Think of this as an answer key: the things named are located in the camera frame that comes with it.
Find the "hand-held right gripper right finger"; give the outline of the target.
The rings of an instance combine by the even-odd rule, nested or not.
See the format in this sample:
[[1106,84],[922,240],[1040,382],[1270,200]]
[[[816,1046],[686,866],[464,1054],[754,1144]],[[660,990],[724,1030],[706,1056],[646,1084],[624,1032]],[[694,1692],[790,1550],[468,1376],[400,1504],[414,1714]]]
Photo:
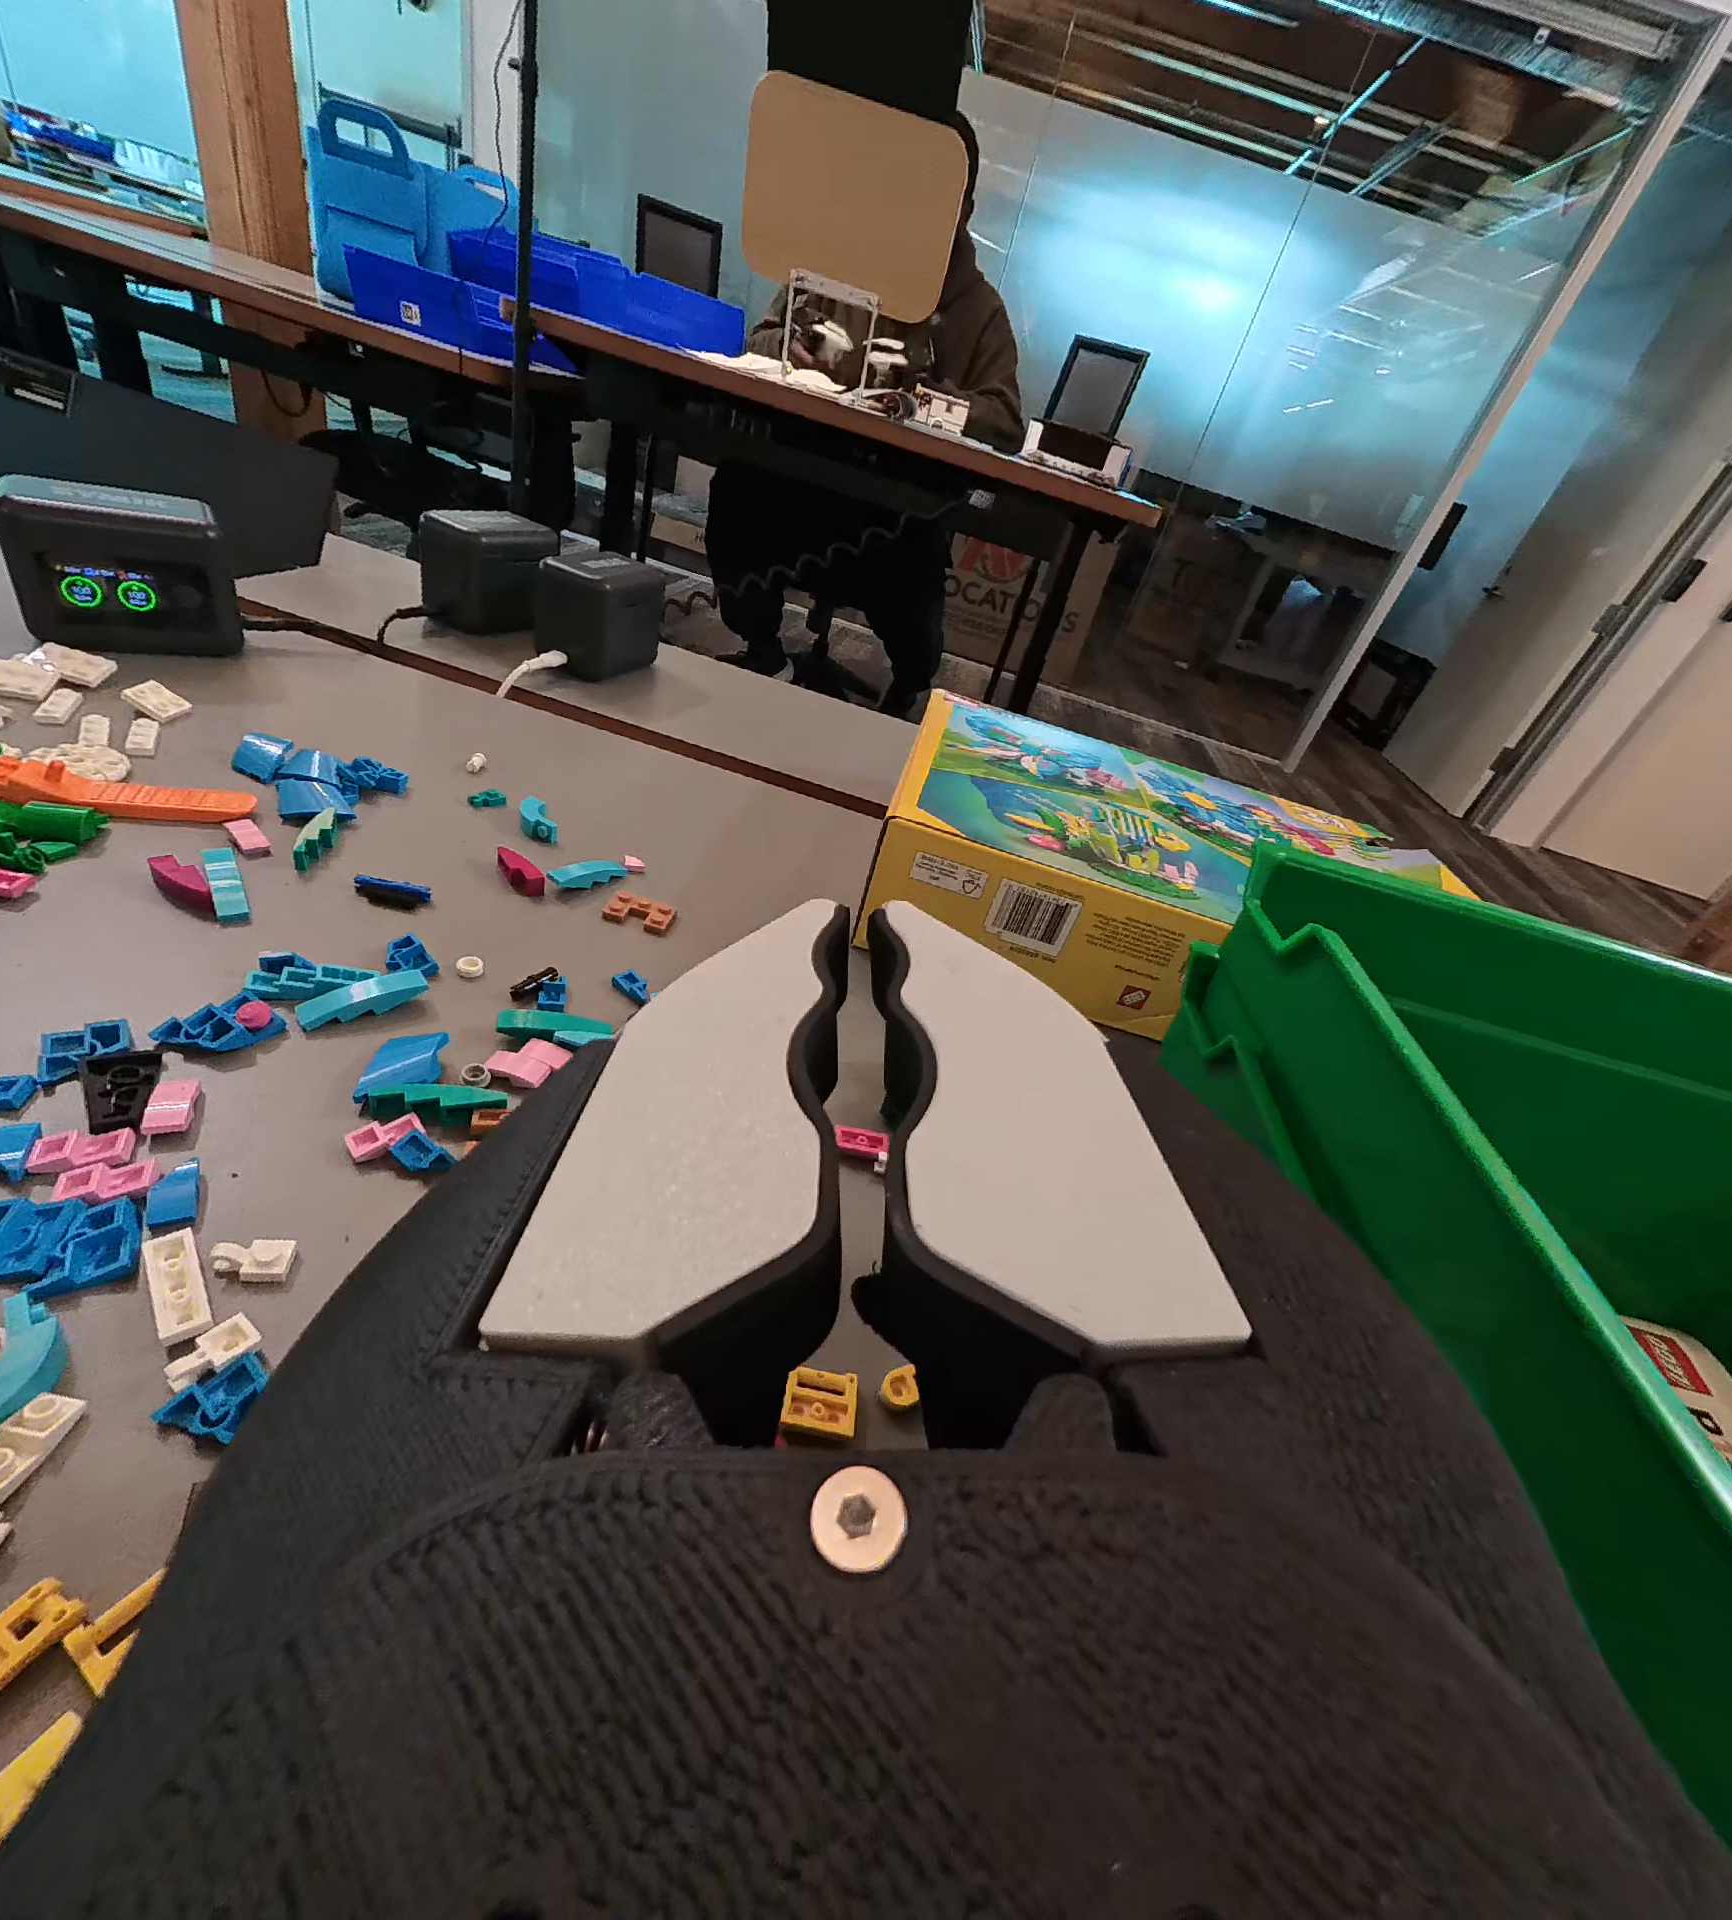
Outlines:
[[908,902],[868,918],[888,1142],[860,1318],[930,1448],[998,1448],[1046,1380],[1228,1360],[1254,1330],[1102,1030]]

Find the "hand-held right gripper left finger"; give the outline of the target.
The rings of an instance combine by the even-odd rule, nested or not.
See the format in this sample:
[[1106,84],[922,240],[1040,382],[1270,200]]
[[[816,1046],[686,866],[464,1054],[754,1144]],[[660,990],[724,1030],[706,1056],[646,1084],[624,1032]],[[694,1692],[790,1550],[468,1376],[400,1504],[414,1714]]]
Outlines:
[[666,1374],[718,1442],[774,1444],[840,1310],[850,942],[850,910],[810,898],[622,1026],[480,1312],[490,1352]]

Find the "grey desk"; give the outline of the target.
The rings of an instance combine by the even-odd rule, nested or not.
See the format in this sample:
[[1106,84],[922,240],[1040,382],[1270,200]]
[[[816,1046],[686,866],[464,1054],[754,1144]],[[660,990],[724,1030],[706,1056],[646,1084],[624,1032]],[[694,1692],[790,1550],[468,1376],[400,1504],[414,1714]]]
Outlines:
[[[628,848],[630,830],[648,830],[656,852],[724,862],[744,878],[816,832],[830,834],[854,820],[866,846],[832,852],[830,862],[852,870],[856,902],[878,840],[878,828],[850,808],[496,700],[320,636],[254,634],[232,658],[134,658],[122,660],[120,670],[128,680],[160,680],[194,706],[160,734],[158,754],[138,766],[144,782],[236,786],[230,754],[248,732],[272,732],[336,756],[374,756],[404,772],[408,788],[400,796],[368,796],[338,846],[358,828],[414,810],[426,820],[454,810],[490,814],[494,824],[484,834],[500,834],[494,872],[526,900],[580,896],[604,906],[616,892],[658,900],[638,890],[636,878],[652,866]],[[172,830],[176,840],[160,854],[182,858],[226,840],[204,828],[120,822],[86,852],[110,830]],[[36,1540],[18,1536],[20,1516],[10,1500],[0,1610],[54,1576],[66,1596],[86,1600],[92,1616],[102,1614],[166,1564],[204,1476],[186,1486],[170,1512],[96,1518],[88,1528],[40,1520]],[[0,1770],[60,1716],[94,1710],[70,1658],[46,1650],[0,1692]]]

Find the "yellow toy brick box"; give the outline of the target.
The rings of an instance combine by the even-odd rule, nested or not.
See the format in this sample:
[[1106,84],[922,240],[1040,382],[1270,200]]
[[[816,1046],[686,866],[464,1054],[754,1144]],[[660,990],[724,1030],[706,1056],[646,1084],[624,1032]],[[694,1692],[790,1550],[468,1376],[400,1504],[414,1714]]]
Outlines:
[[874,910],[906,900],[1094,1024],[1162,1040],[1190,948],[1226,940],[1264,848],[1476,896],[1382,828],[934,690],[882,820],[856,944]]

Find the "scattered teal toy bricks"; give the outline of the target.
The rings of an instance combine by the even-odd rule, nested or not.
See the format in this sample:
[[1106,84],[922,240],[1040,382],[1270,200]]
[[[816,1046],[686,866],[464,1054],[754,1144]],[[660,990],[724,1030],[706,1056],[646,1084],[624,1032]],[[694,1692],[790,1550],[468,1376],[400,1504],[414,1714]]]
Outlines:
[[[210,1290],[236,1286],[284,1298],[298,1262],[286,1234],[222,1238],[198,1228],[210,1172],[198,1134],[210,1082],[194,1064],[248,1066],[290,1034],[338,1036],[368,1020],[382,1042],[340,1098],[340,1150],[352,1164],[392,1166],[402,1182],[434,1182],[540,1088],[576,1048],[606,1040],[602,1020],[546,1006],[504,1006],[500,1046],[448,1076],[446,1030],[408,1026],[444,968],[414,932],[390,940],[380,968],[320,964],[266,950],[230,996],[136,1034],[126,1018],[40,1030],[30,1064],[0,1072],[0,1504],[60,1446],[86,1412],[72,1386],[72,1304],[102,1288],[134,1288],[148,1304],[162,1360],[158,1428],[226,1446],[296,1340],[274,1344],[244,1308],[220,1312]],[[162,1076],[140,1130],[86,1132],[80,1062],[158,1048]]]

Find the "green plastic bin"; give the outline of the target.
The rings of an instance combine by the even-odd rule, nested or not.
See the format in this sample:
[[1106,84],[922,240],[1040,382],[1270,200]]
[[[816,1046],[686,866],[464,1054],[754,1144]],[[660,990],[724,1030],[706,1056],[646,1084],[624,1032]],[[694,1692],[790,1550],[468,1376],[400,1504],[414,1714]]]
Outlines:
[[1622,1324],[1732,1374],[1732,978],[1272,848],[1162,1062],[1434,1338],[1732,1850],[1732,1472]]

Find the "black toy brick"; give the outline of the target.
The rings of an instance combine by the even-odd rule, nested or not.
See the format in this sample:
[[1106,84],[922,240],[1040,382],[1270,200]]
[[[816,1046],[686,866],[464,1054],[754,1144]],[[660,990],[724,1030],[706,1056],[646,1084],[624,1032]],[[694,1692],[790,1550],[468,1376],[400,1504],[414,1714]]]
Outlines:
[[164,1052],[158,1048],[114,1050],[78,1062],[86,1134],[140,1132],[162,1074]]

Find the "scattered pink toy bricks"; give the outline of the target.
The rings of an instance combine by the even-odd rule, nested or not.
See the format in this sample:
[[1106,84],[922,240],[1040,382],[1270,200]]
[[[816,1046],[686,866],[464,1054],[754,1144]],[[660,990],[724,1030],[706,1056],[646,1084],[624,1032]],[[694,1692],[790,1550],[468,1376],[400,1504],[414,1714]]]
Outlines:
[[190,1266],[212,1318],[246,1318],[272,1374],[226,1448],[152,1418],[176,1392],[166,1366],[200,1338],[160,1338],[144,1260],[48,1300],[64,1340],[54,1394],[86,1410],[62,1442],[62,1464],[38,1476],[44,1492],[14,1494],[20,1540],[38,1540],[40,1522],[88,1528],[170,1514],[190,1482],[248,1458],[256,1440],[280,1444],[290,1484],[328,1470],[338,1488],[384,1494],[392,1512],[430,1502],[418,1488],[436,1466],[416,1434],[410,1388],[372,1384],[360,1412],[336,1410],[322,1380],[300,1392],[308,1332],[330,1336],[350,1360],[382,1330],[376,1276],[348,1308],[328,1306],[426,1194],[446,1194],[440,1252],[464,1244],[468,1202],[452,1194],[446,1170],[412,1172],[390,1150],[350,1156],[346,1138],[372,1120],[354,1084],[380,1048],[406,1040],[448,1036],[440,1062],[450,1086],[460,1070],[516,1048],[496,1020],[510,1008],[510,982],[542,966],[566,974],[574,1016],[630,1018],[634,1006],[612,988],[616,972],[664,990],[806,900],[854,904],[854,870],[830,854],[868,844],[858,822],[840,820],[736,876],[724,862],[658,852],[646,828],[630,828],[628,850],[648,858],[638,892],[676,906],[674,928],[646,936],[608,924],[604,906],[580,894],[532,900],[512,890],[496,872],[502,834],[484,832],[494,822],[412,810],[354,830],[304,874],[282,852],[256,856],[244,872],[244,924],[160,896],[144,860],[172,848],[170,828],[112,828],[30,894],[0,902],[0,1082],[38,1072],[44,1034],[88,1022],[128,1020],[148,1050],[162,1018],[226,1006],[266,950],[374,974],[392,944],[418,942],[438,966],[422,994],[384,1012],[302,1030],[298,1004],[280,1002],[250,1046],[184,1054],[162,1044],[154,1098],[180,1128],[90,1136],[76,1074],[0,1114],[0,1204],[36,1210],[66,1188],[100,1252],[118,1238],[100,1206],[132,1212],[142,1240],[192,1234]]

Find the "scattered blue toy bricks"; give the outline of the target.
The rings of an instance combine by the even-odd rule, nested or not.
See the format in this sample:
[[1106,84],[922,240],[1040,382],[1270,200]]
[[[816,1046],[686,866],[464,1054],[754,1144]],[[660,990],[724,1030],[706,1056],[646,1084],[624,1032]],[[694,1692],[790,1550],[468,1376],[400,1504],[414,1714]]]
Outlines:
[[0,1470],[120,1390],[228,1434],[348,1274],[602,1038],[510,1006],[554,926],[496,816],[388,766],[256,852],[254,796],[0,742]]

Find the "orange brick separator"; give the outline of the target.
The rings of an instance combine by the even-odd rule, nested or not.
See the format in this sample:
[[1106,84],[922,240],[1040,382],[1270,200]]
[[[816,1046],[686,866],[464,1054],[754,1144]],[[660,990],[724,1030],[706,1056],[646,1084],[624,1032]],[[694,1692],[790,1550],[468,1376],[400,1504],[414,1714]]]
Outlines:
[[96,810],[110,820],[224,826],[252,818],[260,800],[242,788],[194,788],[102,780],[62,760],[0,754],[0,802],[64,804]]

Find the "pile of white toy bricks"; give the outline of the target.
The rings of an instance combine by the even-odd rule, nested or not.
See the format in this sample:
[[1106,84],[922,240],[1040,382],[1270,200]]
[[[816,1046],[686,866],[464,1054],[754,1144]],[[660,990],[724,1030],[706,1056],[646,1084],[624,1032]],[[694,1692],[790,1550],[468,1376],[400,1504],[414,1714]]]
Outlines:
[[194,712],[162,680],[130,680],[112,656],[40,642],[0,656],[0,752],[96,782],[126,784]]

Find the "long wooden table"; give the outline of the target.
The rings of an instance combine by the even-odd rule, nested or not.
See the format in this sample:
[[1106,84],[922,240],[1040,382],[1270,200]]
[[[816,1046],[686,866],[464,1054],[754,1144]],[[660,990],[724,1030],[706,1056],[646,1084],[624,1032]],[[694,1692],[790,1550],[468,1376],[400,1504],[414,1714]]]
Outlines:
[[[142,334],[196,346],[320,396],[418,428],[512,438],[512,368],[370,322],[314,276],[216,248],[154,214],[56,190],[0,168],[0,266],[34,316],[84,312],[102,342]],[[536,368],[534,424],[606,420],[710,462],[732,458],[856,502],[974,532],[1052,566],[1040,618],[1014,668],[1024,710],[1046,672],[1092,538],[1154,530],[1160,506],[870,406],[534,310],[570,370]]]

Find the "black pole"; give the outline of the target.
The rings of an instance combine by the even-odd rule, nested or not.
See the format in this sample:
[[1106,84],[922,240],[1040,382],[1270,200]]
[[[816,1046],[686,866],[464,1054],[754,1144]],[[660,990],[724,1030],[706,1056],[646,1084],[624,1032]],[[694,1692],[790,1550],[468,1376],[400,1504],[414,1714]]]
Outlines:
[[536,230],[536,160],[538,160],[538,32],[540,2],[518,4],[518,212],[514,240],[514,294],[512,294],[512,364],[510,364],[510,464],[508,510],[534,522],[544,522],[538,498],[534,458],[534,318],[532,318],[532,262]]

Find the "black picture frame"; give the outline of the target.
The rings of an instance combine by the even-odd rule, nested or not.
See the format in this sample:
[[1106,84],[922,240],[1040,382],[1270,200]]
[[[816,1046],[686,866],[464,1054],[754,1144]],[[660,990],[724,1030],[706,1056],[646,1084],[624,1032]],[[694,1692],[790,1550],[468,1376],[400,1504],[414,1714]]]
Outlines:
[[640,276],[718,298],[724,258],[724,226],[702,212],[638,194],[634,266]]
[[1146,366],[1146,348],[1074,334],[1040,414],[1042,424],[1120,438]]

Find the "wooden post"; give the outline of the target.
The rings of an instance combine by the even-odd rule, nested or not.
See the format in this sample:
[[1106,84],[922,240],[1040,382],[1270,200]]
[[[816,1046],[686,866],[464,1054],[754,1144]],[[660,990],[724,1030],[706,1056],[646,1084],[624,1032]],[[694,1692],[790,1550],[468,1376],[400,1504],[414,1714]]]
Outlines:
[[176,2],[206,236],[214,248],[312,276],[292,12],[286,2]]

